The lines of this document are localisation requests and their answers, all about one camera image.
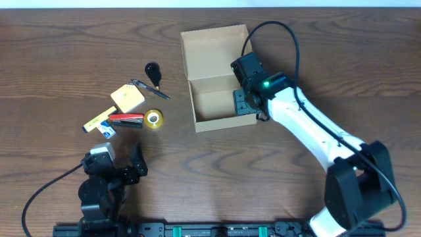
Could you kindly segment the red black stapler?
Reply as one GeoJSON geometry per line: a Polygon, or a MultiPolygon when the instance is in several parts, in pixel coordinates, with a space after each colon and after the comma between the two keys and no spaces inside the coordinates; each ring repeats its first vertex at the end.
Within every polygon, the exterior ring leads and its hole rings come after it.
{"type": "Polygon", "coordinates": [[[115,126],[127,126],[143,128],[143,114],[113,114],[109,116],[111,123],[115,126]]]}

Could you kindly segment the yellow adhesive tape roll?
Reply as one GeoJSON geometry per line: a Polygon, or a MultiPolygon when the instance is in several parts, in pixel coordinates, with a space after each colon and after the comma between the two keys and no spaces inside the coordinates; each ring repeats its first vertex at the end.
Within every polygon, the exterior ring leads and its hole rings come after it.
{"type": "Polygon", "coordinates": [[[151,109],[144,114],[144,123],[151,129],[156,129],[162,126],[163,116],[159,110],[151,109]]]}

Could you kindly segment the brown cardboard box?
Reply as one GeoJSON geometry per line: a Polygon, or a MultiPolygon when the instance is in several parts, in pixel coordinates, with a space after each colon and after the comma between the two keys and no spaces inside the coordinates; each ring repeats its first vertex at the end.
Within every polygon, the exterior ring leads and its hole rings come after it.
{"type": "Polygon", "coordinates": [[[249,32],[245,24],[182,32],[184,71],[188,81],[196,132],[254,125],[254,115],[236,115],[233,92],[241,89],[231,63],[249,32]]]}

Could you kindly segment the yellow sticky notepad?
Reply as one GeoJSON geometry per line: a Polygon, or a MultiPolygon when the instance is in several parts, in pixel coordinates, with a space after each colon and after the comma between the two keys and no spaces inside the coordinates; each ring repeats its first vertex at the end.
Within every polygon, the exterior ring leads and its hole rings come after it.
{"type": "Polygon", "coordinates": [[[134,84],[124,84],[111,93],[111,98],[123,113],[130,112],[145,101],[144,95],[134,84]]]}

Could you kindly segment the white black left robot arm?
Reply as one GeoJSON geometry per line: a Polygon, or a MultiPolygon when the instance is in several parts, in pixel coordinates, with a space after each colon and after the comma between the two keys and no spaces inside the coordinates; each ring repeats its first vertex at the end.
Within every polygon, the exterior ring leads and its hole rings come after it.
{"type": "Polygon", "coordinates": [[[83,218],[78,223],[78,236],[137,236],[139,228],[120,215],[126,202],[126,187],[139,183],[148,168],[140,144],[129,155],[130,164],[114,165],[111,143],[96,145],[82,159],[89,178],[78,190],[83,218]]]}

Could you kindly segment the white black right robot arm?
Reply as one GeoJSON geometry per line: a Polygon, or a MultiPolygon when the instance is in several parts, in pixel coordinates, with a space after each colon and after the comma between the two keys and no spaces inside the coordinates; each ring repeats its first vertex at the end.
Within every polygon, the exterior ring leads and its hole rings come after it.
{"type": "Polygon", "coordinates": [[[397,201],[390,155],[381,142],[366,144],[341,129],[284,73],[263,69],[254,53],[230,66],[248,105],[287,128],[326,171],[325,206],[309,221],[315,236],[368,227],[368,219],[397,201]]]}

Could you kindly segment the blue white staples box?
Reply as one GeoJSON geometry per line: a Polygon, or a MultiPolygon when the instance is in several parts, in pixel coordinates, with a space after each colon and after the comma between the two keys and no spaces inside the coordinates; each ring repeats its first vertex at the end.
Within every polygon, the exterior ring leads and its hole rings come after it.
{"type": "Polygon", "coordinates": [[[97,129],[106,139],[110,139],[116,134],[115,129],[105,120],[97,125],[97,129]]]}

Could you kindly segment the yellow highlighter marker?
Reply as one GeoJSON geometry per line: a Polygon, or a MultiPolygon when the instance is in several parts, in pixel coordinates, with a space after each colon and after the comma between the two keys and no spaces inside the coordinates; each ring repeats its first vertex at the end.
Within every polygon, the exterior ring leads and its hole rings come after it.
{"type": "Polygon", "coordinates": [[[101,114],[97,115],[95,118],[91,119],[89,122],[82,126],[82,130],[85,133],[91,132],[93,129],[97,128],[103,121],[106,121],[109,116],[115,112],[117,112],[117,108],[115,106],[110,107],[106,111],[102,112],[101,114]]]}

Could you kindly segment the black ballpoint pen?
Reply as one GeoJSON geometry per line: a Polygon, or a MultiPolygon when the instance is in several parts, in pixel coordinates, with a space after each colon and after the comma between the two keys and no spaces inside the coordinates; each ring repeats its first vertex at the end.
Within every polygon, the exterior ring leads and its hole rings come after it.
{"type": "Polygon", "coordinates": [[[147,84],[145,84],[145,83],[143,83],[143,82],[141,82],[141,81],[139,81],[139,80],[131,79],[131,81],[132,81],[135,85],[140,86],[141,88],[144,88],[144,89],[146,89],[146,90],[148,90],[148,91],[150,91],[150,92],[154,93],[155,95],[158,95],[158,96],[159,96],[159,97],[161,97],[161,98],[164,98],[164,99],[167,99],[167,100],[169,100],[169,99],[170,99],[170,97],[168,97],[166,94],[164,94],[164,93],[160,92],[160,91],[159,91],[159,90],[157,90],[157,89],[154,89],[154,88],[152,88],[152,87],[148,86],[147,84]]]}

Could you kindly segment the black correction tape dispenser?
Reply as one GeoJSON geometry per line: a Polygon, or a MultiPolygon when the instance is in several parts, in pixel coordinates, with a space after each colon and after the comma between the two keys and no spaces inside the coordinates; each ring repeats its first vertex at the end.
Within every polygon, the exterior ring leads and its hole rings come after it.
{"type": "Polygon", "coordinates": [[[145,73],[150,79],[150,81],[153,83],[154,87],[157,90],[160,90],[160,81],[162,79],[162,74],[159,65],[154,62],[148,63],[145,66],[145,73]]]}

